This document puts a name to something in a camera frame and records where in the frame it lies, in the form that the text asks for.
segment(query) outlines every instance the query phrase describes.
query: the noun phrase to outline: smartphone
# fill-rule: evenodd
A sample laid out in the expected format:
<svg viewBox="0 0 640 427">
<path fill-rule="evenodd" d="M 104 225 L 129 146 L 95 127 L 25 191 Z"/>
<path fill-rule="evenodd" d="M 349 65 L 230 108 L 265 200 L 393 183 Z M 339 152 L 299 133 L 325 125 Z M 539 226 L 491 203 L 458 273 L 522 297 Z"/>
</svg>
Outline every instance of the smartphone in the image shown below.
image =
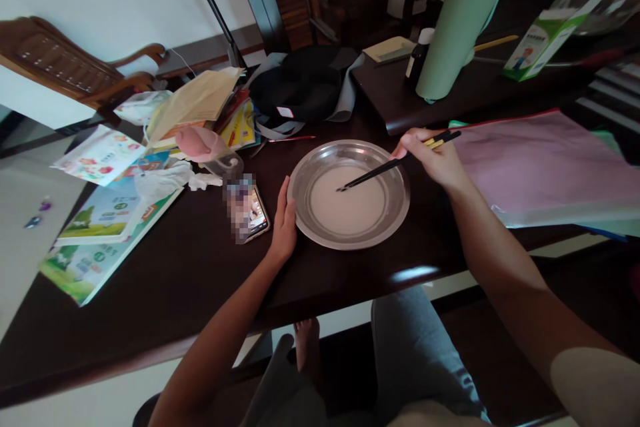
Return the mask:
<svg viewBox="0 0 640 427">
<path fill-rule="evenodd" d="M 244 244 L 268 232 L 270 228 L 271 222 L 263 207 L 258 188 L 254 187 L 251 192 L 251 207 L 249 208 L 249 236 L 244 241 Z"/>
<path fill-rule="evenodd" d="M 246 244 L 250 240 L 268 232 L 271 222 L 265 212 L 257 187 L 250 180 L 227 184 L 227 206 L 233 224 L 233 235 L 237 244 Z"/>
</svg>

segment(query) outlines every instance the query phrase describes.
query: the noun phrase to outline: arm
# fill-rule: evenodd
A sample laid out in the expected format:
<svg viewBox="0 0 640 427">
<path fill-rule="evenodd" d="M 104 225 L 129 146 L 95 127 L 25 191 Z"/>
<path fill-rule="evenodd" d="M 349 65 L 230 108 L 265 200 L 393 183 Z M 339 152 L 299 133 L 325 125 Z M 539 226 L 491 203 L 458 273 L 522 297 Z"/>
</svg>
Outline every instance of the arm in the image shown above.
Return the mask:
<svg viewBox="0 0 640 427">
<path fill-rule="evenodd" d="M 271 282 L 295 246 L 295 203 L 287 204 L 288 185 L 286 177 L 278 195 L 267 255 L 215 313 L 182 359 L 160 395 L 150 427 L 198 424 L 231 370 Z"/>
<path fill-rule="evenodd" d="M 505 327 L 542 378 L 551 385 L 553 359 L 573 347 L 619 351 L 580 320 L 547 286 L 529 254 L 493 214 L 446 143 L 435 151 L 421 141 L 435 132 L 412 129 L 391 157 L 410 151 L 444 188 L 455 215 L 469 270 Z"/>
</svg>

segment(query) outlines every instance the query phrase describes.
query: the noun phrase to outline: dark wooden table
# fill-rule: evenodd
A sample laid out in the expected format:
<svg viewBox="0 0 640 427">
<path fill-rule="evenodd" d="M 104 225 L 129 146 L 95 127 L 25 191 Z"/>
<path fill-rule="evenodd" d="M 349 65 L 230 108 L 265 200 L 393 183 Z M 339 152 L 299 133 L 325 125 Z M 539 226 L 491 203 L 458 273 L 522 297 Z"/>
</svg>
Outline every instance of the dark wooden table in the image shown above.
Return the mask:
<svg viewBox="0 0 640 427">
<path fill-rule="evenodd" d="M 491 22 L 478 37 L 476 44 L 508 35 L 518 35 L 520 38 L 479 51 L 476 56 L 501 59 L 506 63 L 533 20 L 552 2 L 553 0 L 500 0 Z M 606 36 L 569 38 L 554 55 L 553 61 L 572 62 L 607 49 L 638 46 L 640 15 Z M 418 125 L 441 125 L 449 119 L 460 118 L 470 112 L 495 109 L 514 101 L 528 102 L 532 97 L 548 93 L 556 95 L 585 85 L 592 75 L 579 67 L 546 67 L 536 77 L 515 82 L 502 76 L 502 65 L 472 61 L 462 68 L 451 92 L 429 105 L 414 89 L 400 81 L 408 62 L 408 59 L 404 59 L 378 65 L 371 58 L 365 57 L 364 65 L 352 72 L 360 92 L 371 102 L 389 135 L 397 135 Z"/>
<path fill-rule="evenodd" d="M 544 108 L 544 103 L 537 105 L 538 110 Z M 387 135 L 364 99 L 347 123 L 309 125 L 302 133 L 317 139 L 269 144 L 255 159 L 245 156 L 245 171 L 255 174 L 271 217 L 283 178 L 310 149 L 353 138 L 391 151 L 398 140 Z M 358 252 L 330 250 L 299 234 L 293 257 L 267 293 L 252 331 L 466 268 L 440 187 L 417 162 L 408 163 L 406 170 L 411 207 L 398 231 L 382 244 Z M 575 226 L 560 226 L 515 234 L 532 249 L 581 232 Z M 87 306 L 78 308 L 38 275 L 0 344 L 0 407 L 123 372 L 132 362 L 138 368 L 166 360 L 145 355 L 158 354 L 163 346 L 200 332 L 253 271 L 270 241 L 267 234 L 235 245 L 221 190 L 210 187 L 185 191 Z M 172 356 L 181 355 L 187 346 L 188 342 Z"/>
</svg>

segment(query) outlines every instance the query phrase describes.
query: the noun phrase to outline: pink bottle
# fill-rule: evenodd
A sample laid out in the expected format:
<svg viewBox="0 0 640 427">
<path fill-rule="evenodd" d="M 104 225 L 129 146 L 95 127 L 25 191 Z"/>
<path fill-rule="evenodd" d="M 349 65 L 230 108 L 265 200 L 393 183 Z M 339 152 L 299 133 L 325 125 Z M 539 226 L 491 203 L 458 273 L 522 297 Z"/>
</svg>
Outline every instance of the pink bottle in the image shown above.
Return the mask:
<svg viewBox="0 0 640 427">
<path fill-rule="evenodd" d="M 220 135 L 211 130 L 184 127 L 175 134 L 175 142 L 190 160 L 202 163 L 218 177 L 238 177 L 245 168 L 238 154 L 227 147 Z"/>
</svg>

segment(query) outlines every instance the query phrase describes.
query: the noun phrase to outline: hand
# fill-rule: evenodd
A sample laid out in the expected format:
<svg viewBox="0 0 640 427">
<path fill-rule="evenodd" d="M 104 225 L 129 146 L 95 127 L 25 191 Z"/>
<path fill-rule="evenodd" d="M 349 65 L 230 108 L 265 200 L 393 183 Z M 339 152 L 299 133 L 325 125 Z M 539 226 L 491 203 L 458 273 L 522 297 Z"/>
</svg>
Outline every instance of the hand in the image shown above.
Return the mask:
<svg viewBox="0 0 640 427">
<path fill-rule="evenodd" d="M 271 256 L 281 266 L 284 264 L 295 247 L 297 232 L 295 230 L 295 200 L 287 202 L 287 188 L 289 187 L 289 176 L 280 187 L 278 194 L 278 210 L 275 212 L 273 220 L 273 239 L 267 256 Z"/>
<path fill-rule="evenodd" d="M 438 133 L 438 131 L 419 128 L 409 130 L 402 136 L 389 159 L 401 159 L 409 151 L 422 163 L 429 177 L 445 189 L 467 188 L 471 185 L 471 180 L 458 158 L 453 142 L 444 143 L 434 150 L 422 143 Z"/>
</svg>

